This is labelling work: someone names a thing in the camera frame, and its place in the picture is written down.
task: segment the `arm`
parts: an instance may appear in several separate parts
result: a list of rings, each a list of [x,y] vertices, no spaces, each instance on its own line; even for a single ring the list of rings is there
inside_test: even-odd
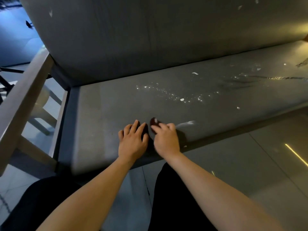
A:
[[[180,152],[174,124],[151,126],[156,151],[177,172],[196,202],[219,231],[283,230],[250,198],[190,161]]]
[[[37,230],[100,229],[127,172],[147,148],[148,135],[141,141],[145,123],[136,130],[137,124],[136,120],[119,132],[119,157],[115,162],[62,202]]]

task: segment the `black pants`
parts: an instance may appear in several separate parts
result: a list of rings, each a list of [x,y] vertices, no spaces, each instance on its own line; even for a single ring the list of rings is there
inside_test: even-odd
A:
[[[61,177],[50,177],[33,183],[1,231],[35,231],[52,211],[80,188],[76,183]],[[152,217],[152,230],[216,230],[204,215],[178,174],[166,163],[158,174]]]

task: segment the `forearm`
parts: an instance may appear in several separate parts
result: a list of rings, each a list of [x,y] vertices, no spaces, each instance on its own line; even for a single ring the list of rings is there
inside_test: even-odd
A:
[[[183,154],[166,159],[181,177],[202,211],[219,231],[282,230],[251,199],[206,172]]]
[[[37,230],[99,230],[132,165],[118,158],[61,203]]]

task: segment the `gray fabric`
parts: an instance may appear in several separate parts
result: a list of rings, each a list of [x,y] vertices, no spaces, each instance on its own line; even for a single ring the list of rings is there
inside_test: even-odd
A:
[[[21,2],[70,86],[294,42],[308,32],[308,0]]]
[[[117,158],[118,131],[135,119],[192,123],[177,128],[185,151],[307,111],[307,52],[298,41],[82,86],[70,94],[77,117],[65,116],[60,155],[72,149],[75,174],[107,167]],[[135,166],[158,159],[148,151]]]

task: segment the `hand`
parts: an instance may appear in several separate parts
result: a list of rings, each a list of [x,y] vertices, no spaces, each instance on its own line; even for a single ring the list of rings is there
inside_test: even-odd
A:
[[[173,123],[163,124],[159,126],[151,126],[156,132],[154,139],[154,147],[157,153],[164,159],[180,154],[179,139],[176,134],[175,125]]]
[[[137,130],[138,120],[134,124],[129,124],[123,130],[119,131],[119,158],[126,159],[134,163],[140,158],[148,146],[149,136],[144,134],[143,141],[141,141],[141,134],[145,123],[143,123]]]

